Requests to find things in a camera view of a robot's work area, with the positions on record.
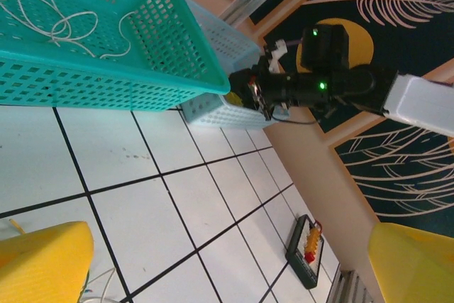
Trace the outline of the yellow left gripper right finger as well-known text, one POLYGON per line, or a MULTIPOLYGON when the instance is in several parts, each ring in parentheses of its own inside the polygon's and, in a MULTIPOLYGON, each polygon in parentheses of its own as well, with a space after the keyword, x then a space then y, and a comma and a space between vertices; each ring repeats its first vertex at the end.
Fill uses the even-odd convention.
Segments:
POLYGON ((452 302, 453 239, 378 223, 368 256, 385 302, 452 302))

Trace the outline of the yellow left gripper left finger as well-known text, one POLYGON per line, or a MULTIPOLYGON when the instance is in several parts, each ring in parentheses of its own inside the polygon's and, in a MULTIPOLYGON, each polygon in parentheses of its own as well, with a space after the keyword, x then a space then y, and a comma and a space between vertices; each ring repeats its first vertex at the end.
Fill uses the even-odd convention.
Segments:
POLYGON ((94 239, 85 221, 71 221, 1 241, 2 302, 78 302, 87 285, 94 239))

